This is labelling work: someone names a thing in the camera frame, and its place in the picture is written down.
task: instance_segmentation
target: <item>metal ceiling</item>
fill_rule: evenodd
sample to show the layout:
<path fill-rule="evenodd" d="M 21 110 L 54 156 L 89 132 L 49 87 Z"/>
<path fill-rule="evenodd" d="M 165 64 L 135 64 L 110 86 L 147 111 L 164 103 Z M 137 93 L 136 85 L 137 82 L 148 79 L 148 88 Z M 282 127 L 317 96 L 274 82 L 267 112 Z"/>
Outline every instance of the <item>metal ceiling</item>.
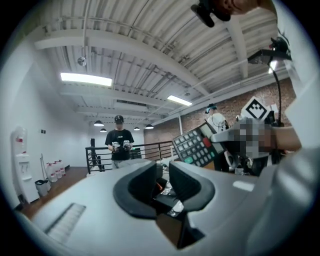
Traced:
<path fill-rule="evenodd" d="M 119 113 L 141 112 L 143 115 L 125 117 L 136 123 L 150 123 L 180 107 L 167 102 L 170 95 L 199 102 L 202 97 L 246 78 L 268 76 L 268 67 L 250 65 L 240 58 L 268 48 L 270 38 L 277 36 L 275 15 L 256 9 L 228 24 L 212 17 L 215 27 L 208 28 L 190 10 L 196 2 L 89 1 L 87 65 L 82 67 L 77 64 L 83 55 L 82 40 L 76 32 L 82 33 L 84 29 L 88 0 L 51 0 L 40 13 L 39 25 L 45 33 L 36 45 L 38 49 L 45 49 L 57 72 L 113 79 L 112 88 L 104 91 L 101 86 L 79 83 L 65 83 L 62 87 L 63 97 L 72 101 L 76 111 L 84 114 L 88 121 L 97 116 L 113 117 L 120 99 L 140 103 L 145 100 L 145 111 L 128 104 L 127 109 L 119 109 Z M 115 43 L 103 44 L 110 40 Z M 112 97 L 111 91 L 122 94 L 120 98 L 119 93 Z M 166 106 L 144 120 L 162 104 Z"/>

